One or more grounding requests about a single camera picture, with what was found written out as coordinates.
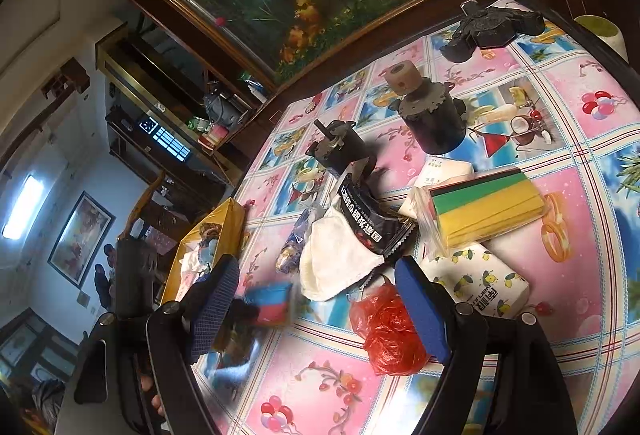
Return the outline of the person's left hand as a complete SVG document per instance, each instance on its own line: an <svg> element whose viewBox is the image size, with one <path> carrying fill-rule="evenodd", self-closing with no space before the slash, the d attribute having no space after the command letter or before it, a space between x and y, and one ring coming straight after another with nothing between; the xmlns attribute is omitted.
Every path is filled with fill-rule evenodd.
<svg viewBox="0 0 640 435"><path fill-rule="evenodd" d="M163 418L165 416L165 410L163 407L162 399L160 398L160 394L157 392L152 377L146 374L142 374L142 376L140 377L140 386L143 394L145 395L145 399L155 410L155 412L161 418Z"/></svg>

